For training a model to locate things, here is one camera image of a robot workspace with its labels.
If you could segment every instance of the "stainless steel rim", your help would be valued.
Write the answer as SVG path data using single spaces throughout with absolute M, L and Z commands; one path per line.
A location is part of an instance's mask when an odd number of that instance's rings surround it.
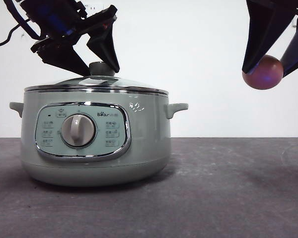
M 130 87 L 130 86 L 115 86 L 115 85 L 40 85 L 32 86 L 24 89 L 25 92 L 29 91 L 42 91 L 44 92 L 110 92 L 110 93 L 156 93 L 168 95 L 169 93 L 164 90 L 145 88 L 145 87 Z

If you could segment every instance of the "glass lid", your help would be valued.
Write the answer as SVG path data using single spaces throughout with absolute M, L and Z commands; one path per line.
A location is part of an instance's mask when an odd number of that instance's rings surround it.
M 113 76 L 86 76 L 81 78 L 73 78 L 52 85 L 39 85 L 27 87 L 25 91 L 36 90 L 71 90 L 71 89 L 89 89 L 89 90 L 124 90 L 135 92 L 151 92 L 168 95 L 167 91 L 153 88 L 150 85 L 126 80 Z
M 67 91 L 125 91 L 125 92 L 150 92 L 168 95 L 167 91 L 156 89 L 150 85 L 114 77 L 115 71 L 104 62 L 93 62 L 89 65 L 92 76 L 74 78 L 53 85 L 40 85 L 28 87 L 25 91 L 45 90 L 53 92 Z

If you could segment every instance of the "pot base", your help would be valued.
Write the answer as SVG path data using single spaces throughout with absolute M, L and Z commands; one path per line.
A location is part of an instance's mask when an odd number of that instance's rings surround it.
M 141 164 L 105 168 L 56 168 L 22 162 L 36 180 L 69 187 L 96 187 L 122 184 L 144 179 L 162 170 L 169 157 Z

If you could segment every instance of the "control panel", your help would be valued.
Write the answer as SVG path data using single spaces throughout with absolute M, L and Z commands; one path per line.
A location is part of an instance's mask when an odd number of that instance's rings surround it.
M 40 151 L 58 160 L 112 159 L 130 146 L 128 115 L 122 107 L 112 104 L 50 104 L 39 112 L 35 142 Z

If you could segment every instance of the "pot handle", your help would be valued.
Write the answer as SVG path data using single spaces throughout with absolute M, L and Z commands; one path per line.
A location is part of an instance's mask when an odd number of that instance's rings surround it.
M 19 113 L 19 116 L 22 118 L 23 113 L 23 103 L 10 103 L 9 106 L 12 110 L 15 110 Z
M 167 119 L 172 119 L 173 115 L 178 111 L 188 110 L 189 104 L 187 103 L 176 103 L 166 105 Z

